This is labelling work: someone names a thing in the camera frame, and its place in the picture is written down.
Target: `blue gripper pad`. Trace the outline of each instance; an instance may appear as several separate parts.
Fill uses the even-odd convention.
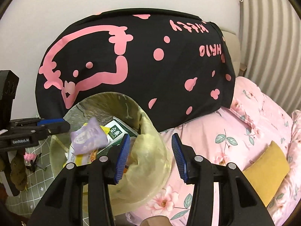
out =
[[[171,139],[171,146],[173,149],[173,154],[175,156],[175,160],[177,163],[177,167],[179,170],[180,178],[184,180],[184,182],[188,181],[188,173],[187,173],[187,162],[184,158],[184,154],[181,149],[181,141],[173,134]]]
[[[125,134],[120,144],[122,147],[115,167],[115,176],[114,176],[115,183],[118,183],[119,180],[122,179],[125,163],[128,159],[128,154],[130,152],[130,144],[131,144],[130,136],[129,134]]]

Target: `white curtain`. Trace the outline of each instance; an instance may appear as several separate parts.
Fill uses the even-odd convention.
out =
[[[288,114],[301,109],[301,21],[288,0],[243,0],[246,77]]]

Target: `white wall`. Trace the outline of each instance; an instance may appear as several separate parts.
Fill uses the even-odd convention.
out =
[[[12,118],[37,114],[35,83],[48,46],[71,23],[103,11],[149,7],[198,15],[238,34],[238,0],[13,0],[0,20],[0,69],[20,77]]]

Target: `yellow pillow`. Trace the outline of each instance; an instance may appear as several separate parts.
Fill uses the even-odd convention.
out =
[[[263,155],[243,174],[267,206],[276,194],[290,166],[279,146],[272,141]]]

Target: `metal screw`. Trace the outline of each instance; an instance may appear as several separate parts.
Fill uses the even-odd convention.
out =
[[[109,159],[109,158],[108,158],[107,156],[101,156],[101,157],[99,157],[99,160],[100,160],[101,162],[106,162],[108,159]]]
[[[228,167],[230,169],[235,169],[236,168],[236,165],[234,163],[229,163]]]
[[[74,164],[73,163],[68,163],[67,165],[66,165],[66,168],[67,169],[72,169],[74,167]]]
[[[200,155],[197,155],[197,156],[195,157],[195,161],[197,161],[197,162],[201,162],[201,161],[203,161],[203,160],[204,160],[203,157],[200,156]]]

